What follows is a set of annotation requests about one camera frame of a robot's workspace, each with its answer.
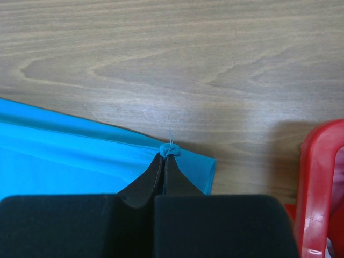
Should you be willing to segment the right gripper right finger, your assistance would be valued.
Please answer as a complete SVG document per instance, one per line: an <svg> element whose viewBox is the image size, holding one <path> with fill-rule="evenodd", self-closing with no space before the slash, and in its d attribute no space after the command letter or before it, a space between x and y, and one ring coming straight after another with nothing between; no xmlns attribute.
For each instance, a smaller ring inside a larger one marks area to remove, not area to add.
<svg viewBox="0 0 344 258"><path fill-rule="evenodd" d="M154 257L298 257L283 205L267 195L204 195L164 163L154 200Z"/></svg>

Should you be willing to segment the red t shirt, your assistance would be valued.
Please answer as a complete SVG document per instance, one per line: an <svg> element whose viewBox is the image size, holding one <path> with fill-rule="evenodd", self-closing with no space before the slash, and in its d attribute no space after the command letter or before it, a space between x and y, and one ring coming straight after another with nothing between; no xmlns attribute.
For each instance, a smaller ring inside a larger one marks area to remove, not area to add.
<svg viewBox="0 0 344 258"><path fill-rule="evenodd" d="M335 157L333 176L333 187L331 197L331 214L341 206L343 202L343 147L340 148Z"/></svg>

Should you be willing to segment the red plastic bin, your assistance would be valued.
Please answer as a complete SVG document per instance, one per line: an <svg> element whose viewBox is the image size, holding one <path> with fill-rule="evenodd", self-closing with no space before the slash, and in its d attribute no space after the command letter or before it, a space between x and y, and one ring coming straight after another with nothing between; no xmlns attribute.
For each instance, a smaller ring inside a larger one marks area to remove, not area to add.
<svg viewBox="0 0 344 258"><path fill-rule="evenodd" d="M335 158L342 147L342 119L315 127L302 143L296 203L284 206L300 257L325 257Z"/></svg>

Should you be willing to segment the teal t shirt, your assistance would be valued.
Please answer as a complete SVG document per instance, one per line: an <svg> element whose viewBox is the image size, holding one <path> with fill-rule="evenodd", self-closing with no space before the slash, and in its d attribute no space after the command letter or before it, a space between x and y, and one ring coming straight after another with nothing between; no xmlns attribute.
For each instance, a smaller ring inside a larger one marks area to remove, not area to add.
<svg viewBox="0 0 344 258"><path fill-rule="evenodd" d="M1 100L1 198L115 194L158 154L174 156L202 193L211 192L217 165L211 157L112 125Z"/></svg>

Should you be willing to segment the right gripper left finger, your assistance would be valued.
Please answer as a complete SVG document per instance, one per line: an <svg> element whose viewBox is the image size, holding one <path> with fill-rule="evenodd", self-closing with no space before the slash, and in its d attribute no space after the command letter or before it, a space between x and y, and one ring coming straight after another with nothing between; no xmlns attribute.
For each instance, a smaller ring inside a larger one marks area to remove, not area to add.
<svg viewBox="0 0 344 258"><path fill-rule="evenodd" d="M1 201L1 257L151 257L163 158L117 194Z"/></svg>

